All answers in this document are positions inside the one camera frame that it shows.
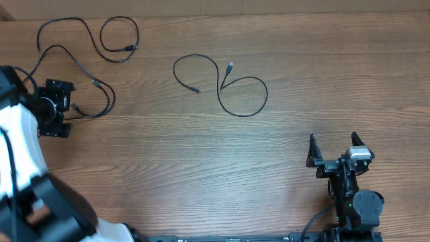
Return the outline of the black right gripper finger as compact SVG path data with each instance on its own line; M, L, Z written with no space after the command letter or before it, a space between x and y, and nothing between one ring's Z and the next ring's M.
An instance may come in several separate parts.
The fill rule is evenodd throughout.
M319 167L323 164L323 157L320 153L316 137L312 133L309 138L308 156L306 158L306 167Z
M360 139L356 132L351 133L351 142L353 146L365 146L365 143Z

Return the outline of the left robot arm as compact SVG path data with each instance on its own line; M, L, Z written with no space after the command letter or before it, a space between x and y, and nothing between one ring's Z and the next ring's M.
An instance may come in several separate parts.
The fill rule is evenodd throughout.
M68 137L72 83L49 79L30 93L19 67L1 67L1 233L11 241L145 241L137 229L98 218L48 171L40 136Z

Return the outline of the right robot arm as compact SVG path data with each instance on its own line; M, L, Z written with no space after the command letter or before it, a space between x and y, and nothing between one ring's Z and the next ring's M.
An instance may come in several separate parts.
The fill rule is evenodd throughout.
M317 178L328 179L328 193L333 204L315 215L305 226L301 241L381 241L374 229L380 225L384 197L372 190L362 190L357 176L369 171L375 157L356 132L351 133L352 145L335 160L325 160L314 134L309 138L306 166L316 169ZM336 223L320 233L309 233L312 223L335 210Z

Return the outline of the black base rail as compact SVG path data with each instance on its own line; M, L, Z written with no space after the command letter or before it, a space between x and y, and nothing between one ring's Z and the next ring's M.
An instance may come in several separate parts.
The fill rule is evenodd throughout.
M146 242L324 242L335 241L323 232L307 232L302 239L300 232L288 235L250 235L250 236L207 236L207 237L176 237L148 236Z

